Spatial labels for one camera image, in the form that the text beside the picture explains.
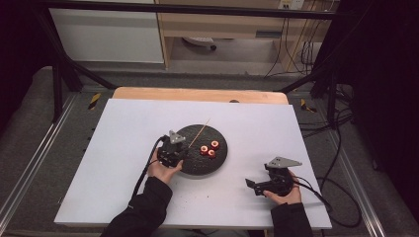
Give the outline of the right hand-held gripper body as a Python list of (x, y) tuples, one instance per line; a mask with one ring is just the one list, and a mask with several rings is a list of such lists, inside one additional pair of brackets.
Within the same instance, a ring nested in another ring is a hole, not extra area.
[(301, 166), (302, 163), (277, 156), (266, 164), (273, 168), (271, 172), (268, 172), (270, 180), (256, 184), (255, 195), (261, 196), (263, 191), (270, 191), (281, 197), (286, 196), (293, 187), (293, 178), (289, 167)]

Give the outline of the black metal frame bar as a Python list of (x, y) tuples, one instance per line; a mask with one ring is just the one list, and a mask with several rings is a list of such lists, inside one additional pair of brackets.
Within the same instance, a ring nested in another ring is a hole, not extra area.
[(351, 18), (349, 13), (342, 12), (314, 12), (302, 10), (274, 10), (242, 7), (219, 7), (197, 5), (173, 5), (173, 4), (145, 4), (123, 2), (98, 2), (76, 0), (38, 0), (47, 8), (94, 10), (94, 11), (120, 11), (120, 12), (144, 12), (144, 13), (171, 13), (171, 14), (195, 14), (195, 15), (220, 15), (220, 16), (243, 16), (265, 18), (289, 18), (289, 19), (315, 19), (315, 20), (346, 20)]

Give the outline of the white cabinet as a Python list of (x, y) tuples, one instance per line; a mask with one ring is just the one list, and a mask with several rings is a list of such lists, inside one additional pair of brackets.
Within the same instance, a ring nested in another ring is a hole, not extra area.
[(68, 9), (49, 12), (73, 60), (164, 62), (155, 13)]

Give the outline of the wooden table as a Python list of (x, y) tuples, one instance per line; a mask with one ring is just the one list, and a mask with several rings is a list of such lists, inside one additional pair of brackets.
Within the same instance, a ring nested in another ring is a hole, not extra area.
[(289, 100), (284, 93), (277, 92), (148, 87), (120, 87), (115, 90), (113, 98), (223, 103), (234, 101), (235, 103), (275, 105), (287, 105), (289, 103)]

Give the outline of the white board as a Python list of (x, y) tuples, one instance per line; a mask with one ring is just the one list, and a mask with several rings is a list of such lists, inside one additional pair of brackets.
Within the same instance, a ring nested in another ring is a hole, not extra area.
[(245, 182), (263, 182), (265, 164), (280, 156), (316, 182), (290, 105), (111, 99), (54, 219), (66, 226), (105, 226), (127, 206), (155, 141), (195, 124), (217, 129), (227, 158), (212, 174), (172, 179), (166, 228), (266, 229), (272, 202)]

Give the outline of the aluminium floor rail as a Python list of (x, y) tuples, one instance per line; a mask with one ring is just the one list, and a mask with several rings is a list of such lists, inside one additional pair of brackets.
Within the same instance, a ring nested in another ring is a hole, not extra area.
[(370, 233), (371, 237), (385, 237), (385, 231), (381, 225), (379, 218), (373, 208), (373, 205), (359, 179), (353, 165), (350, 162), (349, 156), (343, 146), (340, 143), (341, 138), (336, 131), (329, 131), (330, 139), (338, 153), (338, 160), (342, 169), (342, 172), (347, 180), (349, 188), (358, 202), (361, 210), (361, 214), (364, 223)]
[(53, 122), (48, 128), (46, 135), (43, 137), (41, 144), (38, 146), (35, 154), (32, 156), (29, 164), (21, 175), (14, 189), (9, 194), (3, 206), (0, 208), (0, 232), (4, 232), (7, 225), (11, 221), (20, 202), (30, 187), (38, 169), (42, 165), (45, 156), (48, 154), (50, 147), (65, 124), (75, 101), (78, 99), (78, 93), (71, 93), (63, 105), (63, 112), (57, 121)]

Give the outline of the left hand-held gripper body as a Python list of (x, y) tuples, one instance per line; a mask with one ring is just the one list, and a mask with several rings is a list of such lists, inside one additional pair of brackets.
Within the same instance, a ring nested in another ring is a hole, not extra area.
[(186, 140), (185, 136), (169, 131), (168, 135), (162, 137), (162, 146), (157, 150), (158, 161), (166, 167), (176, 167), (181, 159), (183, 142)]

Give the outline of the round black plate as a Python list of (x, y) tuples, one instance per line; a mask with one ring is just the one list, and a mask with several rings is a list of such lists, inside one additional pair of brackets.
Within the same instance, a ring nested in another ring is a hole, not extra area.
[[(203, 124), (192, 124), (181, 128), (178, 133), (186, 137), (183, 146), (189, 146), (194, 137), (197, 135)], [(216, 140), (219, 142), (219, 147), (213, 149), (210, 143)], [(208, 155), (202, 155), (200, 148), (206, 145), (209, 150), (215, 151), (215, 158), (209, 158)], [(192, 176), (204, 176), (211, 174), (218, 170), (226, 160), (228, 153), (228, 146), (224, 136), (215, 128), (206, 126), (193, 146), (189, 149), (188, 159), (183, 163), (182, 172)]]

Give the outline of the white wall socket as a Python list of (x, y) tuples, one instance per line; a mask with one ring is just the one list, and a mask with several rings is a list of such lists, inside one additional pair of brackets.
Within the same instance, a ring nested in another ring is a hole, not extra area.
[(285, 10), (301, 10), (304, 0), (280, 0), (279, 8)]

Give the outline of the person's right hand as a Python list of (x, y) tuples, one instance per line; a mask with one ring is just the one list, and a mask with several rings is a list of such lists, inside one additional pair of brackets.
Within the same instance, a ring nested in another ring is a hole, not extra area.
[(301, 203), (301, 193), (299, 190), (299, 185), (297, 178), (295, 177), (295, 174), (290, 171), (290, 174), (293, 178), (293, 187), (291, 189), (291, 191), (284, 197), (278, 196), (270, 191), (263, 191), (263, 195), (266, 198), (269, 198), (270, 200), (272, 200), (274, 203), (276, 203), (277, 205), (281, 205), (281, 204), (295, 204), (295, 203)]

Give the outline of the thin wooden skewer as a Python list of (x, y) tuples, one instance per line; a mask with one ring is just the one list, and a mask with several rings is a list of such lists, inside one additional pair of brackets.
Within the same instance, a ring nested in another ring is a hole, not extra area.
[(192, 142), (189, 144), (188, 148), (191, 148), (193, 146), (193, 144), (195, 143), (195, 141), (198, 139), (198, 137), (200, 136), (200, 134), (203, 132), (203, 130), (205, 129), (205, 127), (208, 125), (208, 123), (210, 122), (210, 118), (206, 121), (206, 123), (202, 126), (202, 128), (199, 130), (199, 132), (197, 133), (197, 135), (194, 137), (194, 139), (192, 140)]

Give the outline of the grey chair base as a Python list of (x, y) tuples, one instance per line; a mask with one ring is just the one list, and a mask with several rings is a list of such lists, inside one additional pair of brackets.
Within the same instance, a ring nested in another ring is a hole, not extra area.
[(216, 45), (212, 38), (184, 38), (186, 42), (194, 45), (208, 47), (210, 50), (216, 50)]

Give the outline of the light wooden desk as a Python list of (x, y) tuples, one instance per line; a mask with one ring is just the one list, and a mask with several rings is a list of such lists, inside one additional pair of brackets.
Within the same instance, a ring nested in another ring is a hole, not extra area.
[[(280, 0), (154, 0), (157, 4), (280, 9)], [(304, 0), (301, 10), (321, 11), (322, 0)], [(329, 20), (159, 13), (161, 36), (170, 38), (272, 40), (287, 72), (296, 69), (298, 54), (308, 44), (322, 42)]]

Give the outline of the black metal stand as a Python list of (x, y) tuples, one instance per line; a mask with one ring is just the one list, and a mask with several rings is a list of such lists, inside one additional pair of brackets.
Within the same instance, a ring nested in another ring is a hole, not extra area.
[(58, 32), (53, 24), (49, 10), (37, 8), (33, 10), (35, 17), (47, 38), (47, 45), (50, 49), (52, 59), (52, 82), (54, 98), (53, 122), (58, 121), (63, 114), (63, 95), (62, 83), (65, 83), (70, 92), (80, 92), (83, 84), (79, 78), (79, 73), (104, 86), (107, 89), (117, 89), (118, 86), (108, 82), (102, 77), (88, 70), (78, 62), (74, 61), (65, 51)]
[(309, 75), (298, 79), (296, 82), (279, 90), (280, 93), (287, 94), (298, 87), (313, 81), (314, 85), (310, 90), (313, 99), (319, 99), (321, 96), (327, 96), (326, 120), (333, 128), (337, 128), (335, 119), (336, 92), (337, 92), (337, 70), (321, 66), (311, 72)]

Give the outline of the person's left hand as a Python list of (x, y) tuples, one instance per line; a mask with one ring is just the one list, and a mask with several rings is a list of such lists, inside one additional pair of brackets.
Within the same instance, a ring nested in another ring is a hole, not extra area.
[(161, 182), (168, 185), (174, 175), (182, 170), (183, 162), (180, 161), (174, 168), (168, 168), (162, 165), (157, 159), (157, 151), (154, 151), (151, 157), (150, 165), (147, 170), (149, 177), (155, 177)]

